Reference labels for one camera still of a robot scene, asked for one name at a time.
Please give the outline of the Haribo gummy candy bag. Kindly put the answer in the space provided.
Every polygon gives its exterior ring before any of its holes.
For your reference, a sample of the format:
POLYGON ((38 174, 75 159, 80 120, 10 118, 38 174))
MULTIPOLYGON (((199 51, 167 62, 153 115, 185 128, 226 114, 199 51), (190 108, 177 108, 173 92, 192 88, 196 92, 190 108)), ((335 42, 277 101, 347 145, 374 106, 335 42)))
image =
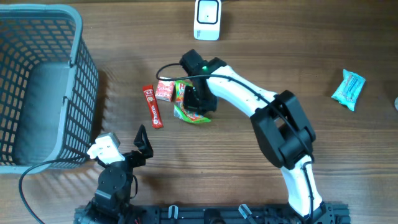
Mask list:
POLYGON ((211 122, 211 119, 206 118, 196 112, 188 111, 183 107, 184 93, 187 86, 192 87, 193 85, 183 80, 175 82, 174 116, 192 124, 211 122))

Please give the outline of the red Nescafe coffee stick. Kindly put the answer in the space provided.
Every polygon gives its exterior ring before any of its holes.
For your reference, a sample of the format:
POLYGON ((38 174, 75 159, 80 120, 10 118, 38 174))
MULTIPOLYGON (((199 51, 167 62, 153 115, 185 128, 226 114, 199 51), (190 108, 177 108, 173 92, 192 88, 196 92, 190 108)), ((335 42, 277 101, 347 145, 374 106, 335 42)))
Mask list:
POLYGON ((143 90, 147 105, 150 110, 150 115, 151 115, 151 119, 152 119, 152 127, 155 129, 162 128, 164 125, 163 125, 163 122, 160 117, 159 108, 157 105, 157 100, 155 98, 153 85, 145 85, 142 87, 142 90, 143 90))

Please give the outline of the teal tissue pack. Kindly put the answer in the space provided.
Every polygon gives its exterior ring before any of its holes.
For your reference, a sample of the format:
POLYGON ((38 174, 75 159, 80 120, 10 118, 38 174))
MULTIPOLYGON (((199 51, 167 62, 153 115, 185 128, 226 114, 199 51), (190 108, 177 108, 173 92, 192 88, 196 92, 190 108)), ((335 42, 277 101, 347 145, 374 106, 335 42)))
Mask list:
POLYGON ((343 69, 343 81, 332 94, 331 98, 354 111, 357 99, 366 82, 366 79, 357 73, 343 69))

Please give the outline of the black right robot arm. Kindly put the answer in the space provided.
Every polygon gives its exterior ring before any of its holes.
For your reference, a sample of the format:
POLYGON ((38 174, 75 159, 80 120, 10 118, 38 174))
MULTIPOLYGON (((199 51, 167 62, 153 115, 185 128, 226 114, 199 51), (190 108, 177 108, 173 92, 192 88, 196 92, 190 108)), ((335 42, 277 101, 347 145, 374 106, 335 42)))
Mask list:
POLYGON ((185 90, 183 107, 204 115, 216 111, 222 98, 247 115, 261 152, 282 171, 290 207, 313 223, 323 203, 312 172, 316 135, 297 97, 288 90, 278 94, 259 88, 225 61, 206 61, 193 49, 179 64, 193 83, 185 90))

